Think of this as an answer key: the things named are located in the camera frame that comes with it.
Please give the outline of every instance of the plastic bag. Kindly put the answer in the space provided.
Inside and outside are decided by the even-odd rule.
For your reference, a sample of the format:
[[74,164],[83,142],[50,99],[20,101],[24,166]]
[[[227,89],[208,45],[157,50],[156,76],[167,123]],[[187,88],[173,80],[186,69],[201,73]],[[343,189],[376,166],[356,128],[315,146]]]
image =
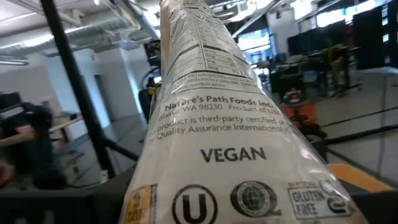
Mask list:
[[367,223],[202,0],[161,4],[162,88],[119,223]]

